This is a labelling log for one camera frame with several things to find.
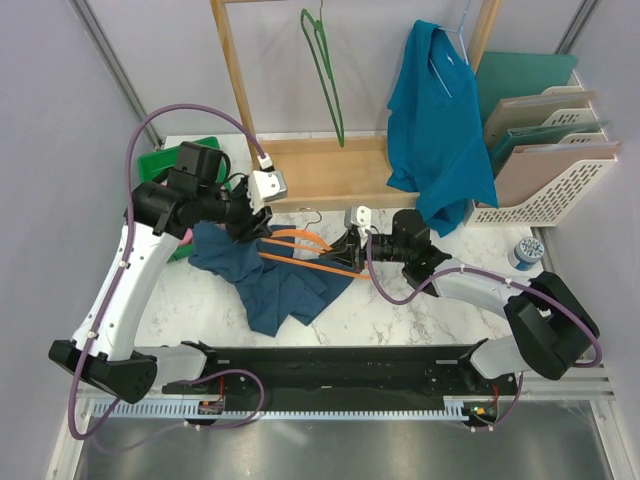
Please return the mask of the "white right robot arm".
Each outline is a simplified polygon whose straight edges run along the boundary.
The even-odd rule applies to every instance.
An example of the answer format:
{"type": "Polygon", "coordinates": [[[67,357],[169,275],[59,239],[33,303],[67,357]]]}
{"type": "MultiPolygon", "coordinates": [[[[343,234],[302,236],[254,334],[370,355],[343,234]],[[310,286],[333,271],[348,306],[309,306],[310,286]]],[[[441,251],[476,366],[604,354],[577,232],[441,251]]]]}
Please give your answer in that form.
{"type": "Polygon", "coordinates": [[[470,304],[508,323],[510,335],[481,340],[465,354],[457,371],[465,391],[481,393],[495,378],[511,373],[533,371],[558,380],[572,367],[600,364],[599,329],[555,273],[508,278],[466,264],[433,244],[413,209],[396,212],[390,233],[381,234],[371,225],[370,210],[354,207],[345,214],[345,228],[322,259],[355,273],[372,270],[374,263],[400,263],[413,289],[405,303],[426,293],[470,304]]]}

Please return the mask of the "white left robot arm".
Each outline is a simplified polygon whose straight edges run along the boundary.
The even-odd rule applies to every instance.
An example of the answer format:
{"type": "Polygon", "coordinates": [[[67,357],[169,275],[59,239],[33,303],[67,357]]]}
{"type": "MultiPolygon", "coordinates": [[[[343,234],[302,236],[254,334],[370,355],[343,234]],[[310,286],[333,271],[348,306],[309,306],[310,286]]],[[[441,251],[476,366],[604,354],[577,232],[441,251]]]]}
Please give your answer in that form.
{"type": "Polygon", "coordinates": [[[68,340],[56,340],[49,358],[78,382],[127,403],[154,386],[186,382],[208,393],[219,382],[202,343],[137,347],[135,338],[159,275],[188,230],[201,221],[221,224],[237,242],[270,236],[269,201],[287,187],[269,156],[231,191],[219,178],[230,166],[221,150],[184,142],[174,166],[132,193],[133,217],[122,229],[116,256],[88,315],[68,340]]]}

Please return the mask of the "orange plastic hanger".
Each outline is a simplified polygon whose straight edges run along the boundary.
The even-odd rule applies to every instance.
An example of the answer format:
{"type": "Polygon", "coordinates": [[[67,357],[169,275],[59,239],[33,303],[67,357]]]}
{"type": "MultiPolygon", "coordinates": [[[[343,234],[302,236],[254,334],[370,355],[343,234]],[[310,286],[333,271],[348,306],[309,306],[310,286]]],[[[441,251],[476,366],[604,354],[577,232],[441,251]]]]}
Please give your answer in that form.
{"type": "MultiPolygon", "coordinates": [[[[263,243],[282,246],[291,250],[304,250],[316,254],[327,253],[330,249],[330,245],[322,239],[319,235],[309,232],[307,230],[301,230],[296,228],[285,228],[274,231],[270,237],[262,238],[263,243]]],[[[276,255],[267,252],[258,252],[259,256],[263,259],[286,263],[290,265],[300,266],[316,271],[322,271],[329,274],[339,275],[343,277],[349,277],[359,280],[370,280],[369,275],[362,273],[351,272],[341,268],[325,266],[320,264],[314,264],[308,260],[302,260],[294,257],[286,257],[282,255],[276,255]]]]}

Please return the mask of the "dark blue t-shirt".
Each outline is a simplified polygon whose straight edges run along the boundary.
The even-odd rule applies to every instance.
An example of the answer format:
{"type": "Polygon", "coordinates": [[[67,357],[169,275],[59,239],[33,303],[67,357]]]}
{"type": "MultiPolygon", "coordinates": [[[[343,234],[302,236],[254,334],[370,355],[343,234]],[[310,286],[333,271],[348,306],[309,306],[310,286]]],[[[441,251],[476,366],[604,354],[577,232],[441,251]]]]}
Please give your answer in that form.
{"type": "Polygon", "coordinates": [[[288,317],[311,324],[351,285],[353,279],[263,258],[268,253],[291,258],[293,249],[260,240],[237,243],[220,225],[200,222],[193,229],[191,266],[233,285],[249,328],[274,337],[288,317]]]}

